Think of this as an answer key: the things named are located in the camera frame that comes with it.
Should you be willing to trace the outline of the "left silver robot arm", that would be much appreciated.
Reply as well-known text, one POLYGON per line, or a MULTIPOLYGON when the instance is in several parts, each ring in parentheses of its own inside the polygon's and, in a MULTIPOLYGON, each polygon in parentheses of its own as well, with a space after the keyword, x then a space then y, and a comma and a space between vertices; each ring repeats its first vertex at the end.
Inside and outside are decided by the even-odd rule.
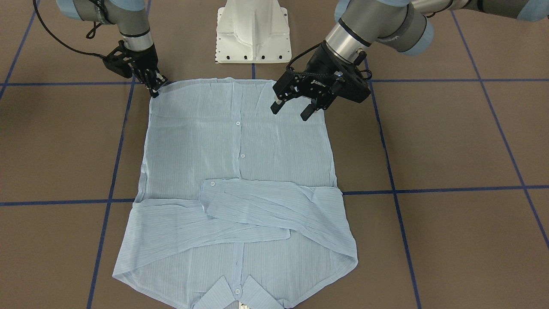
POLYGON ((313 55, 305 69, 298 72, 290 61, 275 82, 272 113, 301 97, 310 100, 300 114, 304 121, 328 109, 337 97, 363 102, 371 94, 368 80, 372 74, 359 66, 373 43, 403 55, 419 55, 434 38, 429 19, 461 9, 531 22, 548 17, 546 0, 341 0, 331 31, 308 49, 313 55))

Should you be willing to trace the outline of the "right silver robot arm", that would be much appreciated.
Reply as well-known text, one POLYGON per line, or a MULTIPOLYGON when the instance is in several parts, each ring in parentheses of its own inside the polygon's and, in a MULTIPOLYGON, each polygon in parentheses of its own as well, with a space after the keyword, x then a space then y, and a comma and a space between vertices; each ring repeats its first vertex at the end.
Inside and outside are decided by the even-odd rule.
POLYGON ((58 0, 63 15, 91 21, 95 27, 115 25, 121 35, 118 46, 100 55, 104 66, 122 78, 135 77, 152 98, 167 83, 158 69, 158 56, 143 0, 58 0))

